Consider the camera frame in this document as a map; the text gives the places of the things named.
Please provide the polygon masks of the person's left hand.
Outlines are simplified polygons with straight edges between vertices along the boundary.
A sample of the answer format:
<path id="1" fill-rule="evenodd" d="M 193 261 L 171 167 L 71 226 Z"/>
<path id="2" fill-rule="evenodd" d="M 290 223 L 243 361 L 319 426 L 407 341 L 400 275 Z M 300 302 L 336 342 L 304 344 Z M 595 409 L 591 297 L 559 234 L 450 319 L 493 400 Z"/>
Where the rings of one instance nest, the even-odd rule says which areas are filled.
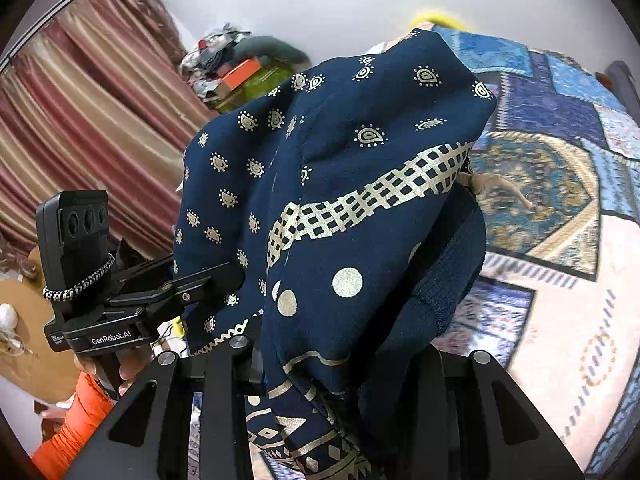
<path id="1" fill-rule="evenodd" d="M 114 359 L 118 365 L 117 379 L 108 378 L 105 375 L 104 356 L 100 356 L 97 361 L 88 356 L 74 356 L 74 364 L 78 370 L 87 373 L 113 401 L 120 399 L 137 380 L 142 370 L 152 361 L 153 351 L 148 344 L 145 344 L 116 351 Z"/>

